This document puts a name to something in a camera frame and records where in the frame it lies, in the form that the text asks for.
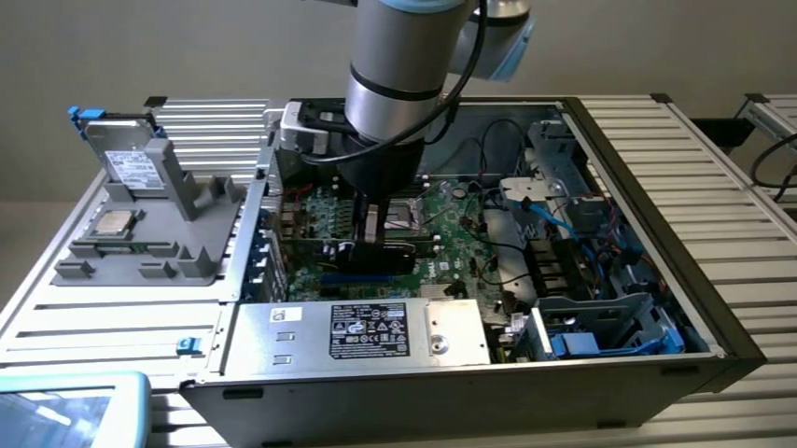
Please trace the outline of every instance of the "blue plastic clip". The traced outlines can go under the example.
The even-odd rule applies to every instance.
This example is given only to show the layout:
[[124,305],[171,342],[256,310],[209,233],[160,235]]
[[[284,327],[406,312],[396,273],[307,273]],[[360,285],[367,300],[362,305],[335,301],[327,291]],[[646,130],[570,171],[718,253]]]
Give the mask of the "blue plastic clip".
[[104,117],[104,109],[85,109],[80,115],[80,119],[100,119]]
[[199,338],[183,338],[176,342],[176,355],[179,357],[184,355],[201,355],[201,350],[199,349],[199,343],[201,339]]
[[83,140],[88,140],[88,138],[85,137],[85,131],[83,130],[83,127],[80,125],[80,108],[73,105],[68,108],[67,113],[69,114],[69,121],[72,122],[72,126],[75,126],[75,129],[77,130],[77,135]]

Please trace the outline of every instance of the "warning label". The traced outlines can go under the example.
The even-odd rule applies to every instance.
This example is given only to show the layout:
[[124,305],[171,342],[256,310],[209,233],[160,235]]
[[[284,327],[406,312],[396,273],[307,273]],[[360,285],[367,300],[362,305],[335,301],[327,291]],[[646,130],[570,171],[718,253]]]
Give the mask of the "warning label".
[[332,305],[328,354],[335,359],[408,357],[404,304]]
[[127,188],[163,188],[155,165],[143,151],[104,151],[104,155]]

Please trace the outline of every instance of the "white wall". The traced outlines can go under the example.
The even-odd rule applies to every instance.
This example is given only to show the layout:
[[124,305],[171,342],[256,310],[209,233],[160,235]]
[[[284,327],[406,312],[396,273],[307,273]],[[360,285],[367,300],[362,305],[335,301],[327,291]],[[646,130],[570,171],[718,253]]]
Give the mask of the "white wall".
[[[746,91],[797,92],[794,0],[531,0],[510,84],[470,93],[665,91],[729,115]],[[69,200],[97,163],[71,105],[343,95],[354,11],[298,0],[0,0],[0,199]]]

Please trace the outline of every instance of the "power supply label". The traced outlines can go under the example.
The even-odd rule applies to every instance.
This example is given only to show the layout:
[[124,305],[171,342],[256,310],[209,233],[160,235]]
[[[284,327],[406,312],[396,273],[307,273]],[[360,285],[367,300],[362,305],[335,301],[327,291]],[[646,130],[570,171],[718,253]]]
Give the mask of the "power supply label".
[[335,359],[408,357],[404,304],[332,305],[328,354]]

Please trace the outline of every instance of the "screen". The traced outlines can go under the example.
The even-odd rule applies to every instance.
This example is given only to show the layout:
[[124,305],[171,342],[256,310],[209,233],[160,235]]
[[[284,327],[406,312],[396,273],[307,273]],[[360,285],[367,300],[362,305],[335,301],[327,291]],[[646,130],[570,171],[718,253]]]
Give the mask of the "screen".
[[103,388],[0,394],[0,445],[89,447],[112,391]]

